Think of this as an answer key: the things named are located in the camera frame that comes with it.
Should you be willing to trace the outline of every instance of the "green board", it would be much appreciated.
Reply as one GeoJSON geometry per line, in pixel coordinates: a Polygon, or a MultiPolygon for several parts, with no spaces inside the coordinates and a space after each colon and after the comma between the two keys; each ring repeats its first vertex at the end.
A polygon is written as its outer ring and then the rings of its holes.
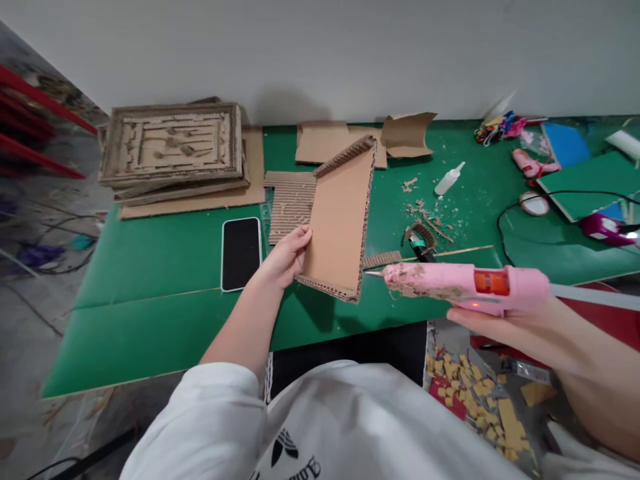
{"type": "MultiPolygon", "coordinates": [[[[586,135],[592,151],[624,119],[604,119],[586,135]]],[[[567,120],[572,126],[574,121],[567,120]]],[[[495,228],[498,214],[526,191],[511,160],[513,142],[488,148],[473,140],[476,121],[434,122],[427,132],[430,157],[389,159],[374,173],[365,253],[400,250],[406,212],[416,199],[436,209],[454,243],[438,237],[440,252],[494,245],[441,257],[441,261],[499,267],[504,262],[495,228]],[[434,181],[466,161],[461,177],[439,201],[434,181]],[[418,178],[411,193],[402,182],[418,178]]],[[[295,127],[265,128],[268,170],[310,171],[294,164],[295,127]]],[[[632,135],[640,137],[630,129],[632,135]]],[[[113,385],[189,368],[214,338],[239,294],[219,288],[221,227],[228,219],[261,217],[260,206],[236,207],[118,221],[112,210],[77,296],[59,358],[44,396],[113,385]]],[[[590,240],[555,211],[531,217],[514,209],[503,218],[505,242],[517,266],[536,267],[555,283],[576,284],[640,271],[640,251],[590,240]]],[[[391,298],[384,282],[366,276],[358,305],[294,284],[278,314],[271,348],[280,350],[441,317],[448,304],[391,298]]]]}
{"type": "MultiPolygon", "coordinates": [[[[631,196],[640,191],[640,170],[618,151],[608,152],[584,163],[552,173],[538,180],[549,193],[558,190],[609,191],[631,196]]],[[[553,201],[570,221],[578,221],[620,200],[600,193],[558,193],[553,201]]]]}

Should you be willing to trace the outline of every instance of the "smartphone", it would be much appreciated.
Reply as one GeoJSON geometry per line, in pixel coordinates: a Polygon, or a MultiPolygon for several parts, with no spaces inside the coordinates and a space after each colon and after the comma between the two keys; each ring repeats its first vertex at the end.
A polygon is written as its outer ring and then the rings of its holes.
{"type": "Polygon", "coordinates": [[[223,292],[242,290],[262,264],[262,235],[256,217],[227,220],[222,224],[223,292]]]}

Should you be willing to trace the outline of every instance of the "left hand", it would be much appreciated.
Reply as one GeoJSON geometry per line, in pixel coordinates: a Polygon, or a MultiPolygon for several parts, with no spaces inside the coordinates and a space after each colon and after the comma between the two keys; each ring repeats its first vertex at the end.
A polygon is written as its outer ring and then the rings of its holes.
{"type": "Polygon", "coordinates": [[[257,273],[264,280],[282,289],[287,288],[293,282],[293,276],[302,273],[311,235],[308,225],[296,228],[276,244],[257,273]]]}

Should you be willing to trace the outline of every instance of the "black cable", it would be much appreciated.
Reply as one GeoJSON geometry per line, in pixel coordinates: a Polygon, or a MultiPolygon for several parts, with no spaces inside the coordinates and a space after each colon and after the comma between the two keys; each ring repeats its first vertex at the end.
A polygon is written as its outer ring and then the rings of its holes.
{"type": "Polygon", "coordinates": [[[73,273],[80,270],[82,267],[84,267],[86,264],[89,263],[89,260],[91,259],[91,256],[93,255],[94,251],[95,251],[95,248],[89,252],[89,254],[85,257],[85,259],[82,260],[82,262],[80,262],[75,267],[70,267],[66,270],[62,270],[62,271],[51,271],[51,270],[40,270],[40,269],[35,269],[35,270],[36,272],[41,273],[42,275],[62,275],[64,273],[73,273]]]}
{"type": "MultiPolygon", "coordinates": [[[[60,225],[68,222],[68,221],[72,221],[72,220],[78,220],[78,219],[83,219],[83,218],[95,218],[94,215],[77,215],[76,217],[72,217],[72,218],[68,218],[68,219],[64,219],[54,225],[49,225],[49,229],[46,230],[42,235],[40,235],[40,238],[38,238],[38,240],[36,240],[36,242],[34,242],[34,246],[38,246],[42,243],[42,240],[44,240],[45,236],[53,229],[56,228],[60,228],[60,225]]],[[[97,240],[97,237],[93,236],[93,235],[88,235],[86,233],[80,233],[79,235],[85,235],[88,238],[94,240],[94,242],[97,240]]],[[[66,270],[62,270],[62,271],[51,271],[51,270],[42,270],[42,269],[38,269],[38,268],[34,268],[34,270],[42,275],[62,275],[64,273],[73,273],[76,272],[78,270],[80,270],[82,267],[84,267],[86,264],[88,264],[93,252],[94,252],[95,248],[92,249],[89,254],[84,258],[84,260],[82,260],[82,262],[80,262],[78,265],[74,266],[74,267],[70,267],[66,270]]]]}
{"type": "Polygon", "coordinates": [[[504,214],[506,214],[506,212],[508,212],[509,210],[511,210],[514,207],[518,207],[519,205],[521,205],[522,203],[528,201],[528,200],[532,200],[535,198],[540,198],[540,197],[550,197],[552,195],[556,195],[557,193],[601,193],[604,195],[613,195],[614,197],[618,197],[618,198],[622,198],[626,201],[635,203],[636,205],[640,205],[640,201],[638,200],[634,200],[626,195],[622,195],[620,193],[616,193],[616,192],[606,192],[606,191],[595,191],[595,190],[556,190],[554,192],[549,192],[549,193],[540,193],[538,195],[535,195],[533,197],[528,197],[525,200],[518,200],[518,202],[514,203],[513,205],[508,206],[507,208],[505,208],[504,210],[502,210],[502,212],[500,213],[500,215],[498,215],[498,219],[496,220],[496,225],[498,227],[498,234],[500,234],[500,240],[502,242],[502,252],[505,254],[505,258],[507,259],[507,261],[512,264],[513,266],[515,266],[513,260],[511,260],[511,257],[509,256],[509,254],[507,253],[507,245],[505,244],[505,235],[502,232],[502,228],[500,227],[500,220],[502,219],[502,216],[504,214]]]}
{"type": "Polygon", "coordinates": [[[56,210],[58,212],[65,213],[66,215],[70,215],[72,217],[76,217],[76,218],[82,217],[82,215],[78,215],[77,213],[70,212],[68,210],[64,210],[64,209],[62,209],[60,207],[52,207],[51,205],[47,205],[46,203],[41,203],[41,202],[38,202],[36,200],[31,200],[30,198],[26,198],[25,197],[24,200],[26,200],[28,202],[31,202],[31,203],[35,203],[36,205],[40,205],[41,207],[44,207],[44,208],[48,208],[48,209],[51,209],[51,210],[56,210]]]}
{"type": "MultiPolygon", "coordinates": [[[[42,235],[40,235],[40,238],[38,238],[38,240],[36,240],[34,242],[34,244],[36,245],[40,245],[42,243],[42,240],[45,238],[45,236],[51,231],[54,230],[58,227],[60,227],[60,225],[64,225],[66,222],[70,222],[72,220],[79,220],[79,219],[83,219],[83,218],[95,218],[95,215],[76,215],[75,217],[72,218],[68,218],[68,219],[64,219],[62,221],[59,221],[58,223],[54,223],[53,225],[46,225],[47,227],[49,227],[49,230],[46,230],[42,235]]],[[[80,233],[80,232],[74,232],[74,233],[78,233],[78,235],[85,235],[89,238],[92,239],[97,239],[96,236],[94,235],[90,235],[87,233],[80,233]]]]}
{"type": "Polygon", "coordinates": [[[44,467],[42,470],[40,470],[38,473],[34,473],[32,476],[30,476],[29,478],[25,479],[25,480],[33,480],[34,478],[36,478],[38,475],[46,472],[47,470],[51,470],[54,467],[57,467],[58,465],[60,465],[61,463],[66,463],[68,461],[74,461],[76,463],[78,463],[81,459],[78,457],[67,457],[65,459],[62,460],[58,460],[57,462],[54,462],[46,467],[44,467]]]}

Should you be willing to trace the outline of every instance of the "white glue bottle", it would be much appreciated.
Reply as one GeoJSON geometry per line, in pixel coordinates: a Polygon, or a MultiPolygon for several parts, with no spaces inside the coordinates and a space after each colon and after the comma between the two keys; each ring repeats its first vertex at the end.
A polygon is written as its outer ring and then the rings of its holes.
{"type": "Polygon", "coordinates": [[[465,162],[462,162],[460,165],[458,165],[457,168],[449,170],[446,173],[445,177],[440,180],[440,183],[435,186],[435,194],[444,195],[447,190],[449,190],[455,183],[455,181],[458,180],[458,177],[460,176],[460,170],[462,170],[462,167],[464,166],[465,162]]]}

